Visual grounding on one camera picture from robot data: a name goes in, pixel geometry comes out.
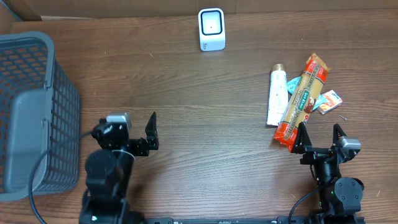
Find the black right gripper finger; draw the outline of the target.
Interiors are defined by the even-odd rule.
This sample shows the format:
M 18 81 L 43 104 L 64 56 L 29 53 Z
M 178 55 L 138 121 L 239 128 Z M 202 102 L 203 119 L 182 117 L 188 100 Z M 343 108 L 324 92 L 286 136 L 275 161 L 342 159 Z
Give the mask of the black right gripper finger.
M 301 122 L 298 126 L 297 137 L 294 141 L 292 153 L 305 154 L 312 149 L 312 143 L 307 133 L 304 122 Z
M 338 139 L 342 136 L 346 136 L 345 132 L 342 130 L 338 123 L 333 125 L 333 144 L 338 142 Z

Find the orange flame-print box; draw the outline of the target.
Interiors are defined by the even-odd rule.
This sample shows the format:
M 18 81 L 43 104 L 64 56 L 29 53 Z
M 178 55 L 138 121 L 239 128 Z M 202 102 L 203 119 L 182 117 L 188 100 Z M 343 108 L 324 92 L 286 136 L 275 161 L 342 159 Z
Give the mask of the orange flame-print box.
M 321 114 L 326 114 L 330 110 L 339 107 L 343 102 L 343 99 L 334 90 L 322 94 L 322 97 L 324 102 L 317 108 Z

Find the white tube gold cap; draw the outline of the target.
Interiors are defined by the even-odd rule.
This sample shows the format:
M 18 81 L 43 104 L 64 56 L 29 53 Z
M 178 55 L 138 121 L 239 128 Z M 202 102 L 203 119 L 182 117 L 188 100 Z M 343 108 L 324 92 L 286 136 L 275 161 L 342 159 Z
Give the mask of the white tube gold cap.
M 270 76 L 267 125 L 278 126 L 288 104 L 287 74 L 285 65 L 278 63 L 272 67 Z

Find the orange spaghetti packet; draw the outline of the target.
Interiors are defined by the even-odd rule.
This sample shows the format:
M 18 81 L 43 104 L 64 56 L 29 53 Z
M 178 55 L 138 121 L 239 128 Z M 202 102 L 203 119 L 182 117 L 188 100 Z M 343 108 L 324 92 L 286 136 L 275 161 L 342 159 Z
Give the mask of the orange spaghetti packet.
M 330 68 L 317 54 L 311 54 L 274 134 L 274 139 L 290 152 L 298 136 L 299 124 L 308 121 L 329 71 Z

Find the teal snack packet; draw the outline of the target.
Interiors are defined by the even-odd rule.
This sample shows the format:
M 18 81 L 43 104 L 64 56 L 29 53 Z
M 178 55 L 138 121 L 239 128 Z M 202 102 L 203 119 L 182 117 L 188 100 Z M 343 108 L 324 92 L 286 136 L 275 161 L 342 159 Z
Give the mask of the teal snack packet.
M 293 95 L 296 87 L 298 86 L 298 84 L 301 81 L 301 77 L 295 77 L 293 78 L 291 81 L 287 82 L 287 91 Z M 319 95 L 315 105 L 313 107 L 313 110 L 316 110 L 320 105 L 324 104 L 327 102 L 327 99 L 323 96 L 323 95 Z

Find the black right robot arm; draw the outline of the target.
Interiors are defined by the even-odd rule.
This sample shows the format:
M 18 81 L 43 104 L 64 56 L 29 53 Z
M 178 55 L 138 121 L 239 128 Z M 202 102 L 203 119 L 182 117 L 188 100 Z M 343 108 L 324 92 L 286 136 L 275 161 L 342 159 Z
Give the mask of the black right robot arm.
M 363 217 L 356 216 L 361 211 L 364 184 L 357 178 L 343 177 L 340 172 L 340 164 L 354 159 L 360 150 L 360 141 L 349 138 L 339 124 L 333 126 L 329 148 L 313 147 L 305 125 L 299 124 L 292 152 L 302 155 L 302 165 L 310 166 L 317 187 L 295 203 L 289 212 L 289 223 L 295 222 L 295 209 L 315 194 L 320 208 L 301 218 L 302 223 L 364 223 Z

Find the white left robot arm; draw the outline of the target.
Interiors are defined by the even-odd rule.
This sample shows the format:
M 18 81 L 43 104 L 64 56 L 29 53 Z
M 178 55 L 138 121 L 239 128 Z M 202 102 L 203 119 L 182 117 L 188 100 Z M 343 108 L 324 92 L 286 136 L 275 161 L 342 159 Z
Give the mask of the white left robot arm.
M 147 223 L 144 214 L 133 212 L 127 201 L 127 189 L 137 157 L 158 150 L 157 116 L 152 113 L 145 138 L 131 139 L 128 113 L 113 113 L 99 120 L 91 131 L 101 149 L 85 162 L 87 190 L 83 194 L 80 223 Z

